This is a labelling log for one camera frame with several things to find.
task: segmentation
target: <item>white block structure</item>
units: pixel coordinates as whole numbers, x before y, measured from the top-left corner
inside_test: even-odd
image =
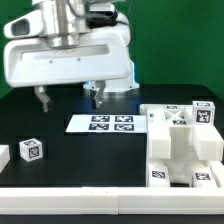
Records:
[[[202,101],[193,105],[140,105],[140,114],[147,115],[148,163],[162,160],[171,183],[189,184],[192,161],[222,161],[224,142],[213,125],[214,112],[212,102]],[[222,178],[214,176],[222,183]]]
[[[43,157],[42,143],[35,138],[19,143],[20,156],[27,162]]]
[[[10,160],[9,146],[8,145],[0,145],[0,173],[3,171],[5,166],[8,164],[9,160]]]

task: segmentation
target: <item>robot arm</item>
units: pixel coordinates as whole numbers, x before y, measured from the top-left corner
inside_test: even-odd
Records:
[[[115,1],[33,0],[37,10],[4,27],[5,36],[13,39],[4,51],[7,83],[34,86],[43,104],[49,101],[43,91],[47,85],[96,81],[96,89],[104,82],[99,86],[107,91],[111,80],[123,80],[115,91],[129,89],[133,78],[128,20],[121,13],[108,17],[102,12],[113,11],[111,4],[98,4],[111,2]],[[91,3],[88,14],[86,3]],[[107,19],[113,26],[104,24]]]

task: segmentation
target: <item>white cube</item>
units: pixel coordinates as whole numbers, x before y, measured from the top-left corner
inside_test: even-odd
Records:
[[[217,184],[209,167],[191,167],[190,187],[217,188]]]
[[[149,164],[149,187],[170,187],[169,173],[166,166]]]
[[[192,119],[194,124],[213,125],[215,105],[213,102],[193,101]]]
[[[35,138],[19,143],[20,156],[27,162],[43,157],[42,143]]]

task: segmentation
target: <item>white plastic block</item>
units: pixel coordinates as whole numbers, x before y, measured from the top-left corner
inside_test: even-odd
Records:
[[[19,143],[20,156],[27,162],[43,157],[42,143],[35,138]]]
[[[224,187],[224,166],[219,161],[210,162],[210,169],[218,187]]]
[[[148,156],[154,159],[169,159],[171,138],[166,121],[148,123]]]
[[[0,173],[3,171],[9,160],[10,160],[9,146],[0,145]]]
[[[194,125],[193,145],[199,160],[222,161],[224,143],[213,125]]]
[[[217,184],[209,167],[190,167],[191,187],[217,188]]]
[[[213,125],[215,105],[213,102],[193,101],[193,123],[201,125]]]
[[[149,187],[170,187],[169,173],[166,166],[149,164]]]

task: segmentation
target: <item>white stacked blocks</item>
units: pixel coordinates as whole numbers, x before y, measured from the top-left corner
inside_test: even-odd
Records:
[[[3,171],[5,166],[8,164],[9,160],[10,160],[9,146],[8,145],[0,145],[0,173]]]
[[[19,143],[20,156],[27,162],[43,157],[42,143],[35,138]]]
[[[192,187],[224,187],[224,167],[220,162],[224,144],[213,125],[215,106],[212,102],[195,101],[193,105],[144,104],[140,106],[140,114],[147,115],[148,122],[148,186],[155,185],[152,184],[150,167],[154,166],[154,160],[159,159],[167,167],[171,183]],[[195,167],[189,167],[192,161],[198,161],[198,164],[207,161],[213,166],[203,165],[204,170],[195,170]],[[220,166],[223,172],[216,172]],[[200,174],[207,174],[210,181],[199,180],[202,178]]]
[[[214,104],[194,101],[193,115],[193,145],[199,160],[222,161],[223,139],[213,126]]]

